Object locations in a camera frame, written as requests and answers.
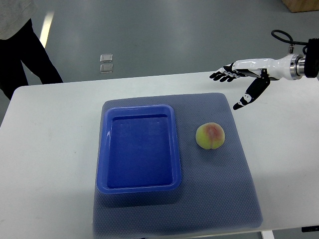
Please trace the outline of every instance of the black cable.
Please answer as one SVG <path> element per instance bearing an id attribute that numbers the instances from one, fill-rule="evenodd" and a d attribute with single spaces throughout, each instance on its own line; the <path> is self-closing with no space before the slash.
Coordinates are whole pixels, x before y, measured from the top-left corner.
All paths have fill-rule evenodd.
<path id="1" fill-rule="evenodd" d="M 278 32 L 278 33 L 281 33 L 281 34 L 285 35 L 286 37 L 289 38 L 289 40 L 282 39 L 281 37 L 277 36 L 277 35 L 275 34 L 275 32 Z M 273 31 L 271 32 L 271 35 L 272 35 L 274 38 L 276 38 L 277 40 L 280 40 L 280 41 L 282 41 L 282 42 L 284 42 L 284 43 L 288 43 L 288 44 L 290 44 L 290 45 L 302 45 L 302 46 L 305 46 L 305 47 L 303 48 L 303 53 L 306 55 L 306 48 L 307 48 L 307 44 L 308 44 L 307 42 L 293 41 L 293 38 L 292 38 L 288 33 L 286 33 L 285 31 L 281 31 L 281 30 L 273 30 Z"/>

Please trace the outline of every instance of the gray floor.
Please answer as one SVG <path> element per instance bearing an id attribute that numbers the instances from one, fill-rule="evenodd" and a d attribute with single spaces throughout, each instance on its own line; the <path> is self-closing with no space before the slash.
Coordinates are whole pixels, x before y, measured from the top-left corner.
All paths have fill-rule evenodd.
<path id="1" fill-rule="evenodd" d="M 40 36 L 54 11 L 46 50 L 64 82 L 214 71 L 240 59 L 286 55 L 288 45 L 319 37 L 319 11 L 290 13 L 280 0 L 38 0 L 32 18 Z M 99 57 L 113 53 L 113 73 L 100 74 Z M 295 53 L 302 53 L 296 47 Z M 25 69 L 30 85 L 40 80 Z M 0 92 L 0 123 L 9 100 Z M 276 239 L 314 239 L 301 229 L 274 232 Z M 261 239 L 259 233 L 214 237 Z"/>

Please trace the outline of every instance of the blue tray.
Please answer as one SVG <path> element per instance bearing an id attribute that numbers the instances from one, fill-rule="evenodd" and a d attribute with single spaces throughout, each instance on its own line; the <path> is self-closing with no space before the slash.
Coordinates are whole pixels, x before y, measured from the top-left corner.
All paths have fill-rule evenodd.
<path id="1" fill-rule="evenodd" d="M 168 105 L 105 112 L 97 170 L 104 194 L 167 191 L 181 181 L 174 110 Z"/>

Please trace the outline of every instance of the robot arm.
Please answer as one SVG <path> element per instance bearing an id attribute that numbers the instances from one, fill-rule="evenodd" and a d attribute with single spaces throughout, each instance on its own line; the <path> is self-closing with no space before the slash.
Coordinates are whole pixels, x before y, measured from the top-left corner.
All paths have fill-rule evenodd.
<path id="1" fill-rule="evenodd" d="M 239 60 L 220 68 L 210 78 L 220 82 L 231 82 L 246 76 L 256 78 L 240 101 L 234 105 L 233 109 L 237 110 L 254 102 L 269 86 L 270 81 L 281 78 L 297 80 L 303 75 L 315 78 L 319 72 L 319 39 L 310 39 L 305 45 L 306 56 L 292 54 L 291 50 L 290 54 L 279 60 L 270 58 Z"/>

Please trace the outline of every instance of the gray shirt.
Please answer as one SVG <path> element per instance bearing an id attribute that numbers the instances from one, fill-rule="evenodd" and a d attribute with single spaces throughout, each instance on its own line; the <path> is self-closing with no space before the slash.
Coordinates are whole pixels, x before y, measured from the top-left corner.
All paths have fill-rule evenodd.
<path id="1" fill-rule="evenodd" d="M 33 0 L 0 0 L 0 39 L 15 35 L 36 10 Z"/>

